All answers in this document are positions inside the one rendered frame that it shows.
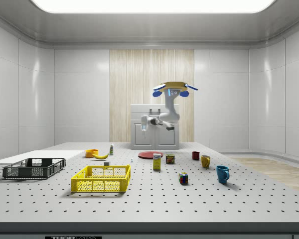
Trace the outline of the white cabinet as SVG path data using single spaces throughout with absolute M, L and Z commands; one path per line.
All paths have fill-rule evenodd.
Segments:
M 168 131 L 165 127 L 149 125 L 146 139 L 142 136 L 141 116 L 158 117 L 167 113 L 164 104 L 131 104 L 131 148 L 132 149 L 178 149 L 179 125 Z

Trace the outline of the red plate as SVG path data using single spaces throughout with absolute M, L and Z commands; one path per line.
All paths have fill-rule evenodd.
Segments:
M 144 151 L 144 152 L 140 152 L 138 154 L 138 157 L 142 158 L 142 159 L 153 159 L 153 155 L 154 154 L 160 154 L 161 157 L 163 156 L 163 153 L 161 153 L 161 152 L 157 152 L 157 151 Z

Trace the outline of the yellow carton box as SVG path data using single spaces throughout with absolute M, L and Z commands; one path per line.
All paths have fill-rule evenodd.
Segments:
M 154 153 L 153 154 L 153 170 L 160 170 L 161 166 L 161 153 Z

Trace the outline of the yellow basket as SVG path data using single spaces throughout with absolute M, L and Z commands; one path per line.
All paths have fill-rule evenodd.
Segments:
M 86 166 L 71 178 L 72 192 L 126 192 L 131 166 Z

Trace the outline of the blue mug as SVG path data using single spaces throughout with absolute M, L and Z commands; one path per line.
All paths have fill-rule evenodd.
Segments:
M 218 165 L 216 167 L 216 172 L 219 183 L 226 184 L 227 180 L 230 178 L 229 168 L 223 165 Z

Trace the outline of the dark grey basket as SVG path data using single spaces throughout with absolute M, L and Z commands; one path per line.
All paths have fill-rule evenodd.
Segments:
M 27 158 L 5 166 L 5 179 L 47 179 L 66 166 L 65 158 Z

